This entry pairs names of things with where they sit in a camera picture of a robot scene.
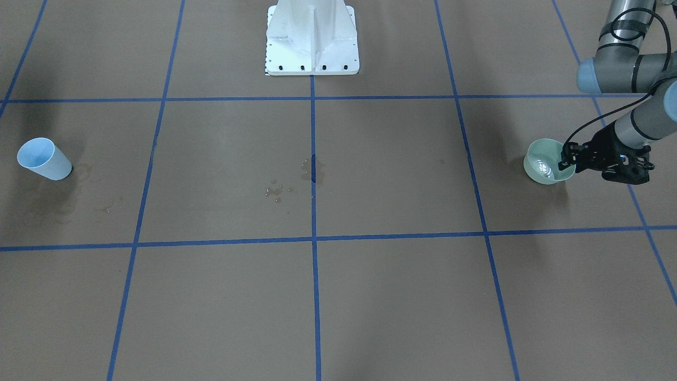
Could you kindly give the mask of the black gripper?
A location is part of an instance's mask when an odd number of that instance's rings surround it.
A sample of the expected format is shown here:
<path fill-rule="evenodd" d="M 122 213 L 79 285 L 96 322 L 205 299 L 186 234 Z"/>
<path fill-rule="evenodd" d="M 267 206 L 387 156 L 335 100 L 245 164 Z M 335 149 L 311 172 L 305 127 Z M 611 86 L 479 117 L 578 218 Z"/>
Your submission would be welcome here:
<path fill-rule="evenodd" d="M 562 147 L 559 171 L 576 174 L 593 170 L 601 172 L 603 180 L 623 184 L 645 184 L 655 166 L 649 160 L 651 146 L 642 144 L 639 149 L 624 145 L 616 135 L 614 124 L 602 128 L 592 140 L 578 145 L 565 143 Z"/>

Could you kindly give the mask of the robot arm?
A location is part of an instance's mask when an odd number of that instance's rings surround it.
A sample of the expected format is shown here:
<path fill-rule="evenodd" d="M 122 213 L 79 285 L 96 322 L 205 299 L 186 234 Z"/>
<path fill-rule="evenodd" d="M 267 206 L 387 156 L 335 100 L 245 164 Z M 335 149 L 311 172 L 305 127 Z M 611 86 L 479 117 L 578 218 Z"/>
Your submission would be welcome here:
<path fill-rule="evenodd" d="M 594 56 L 580 63 L 578 89 L 640 94 L 585 143 L 568 137 L 559 170 L 599 171 L 604 180 L 648 183 L 652 144 L 675 133 L 675 50 L 656 1 L 613 1 Z"/>

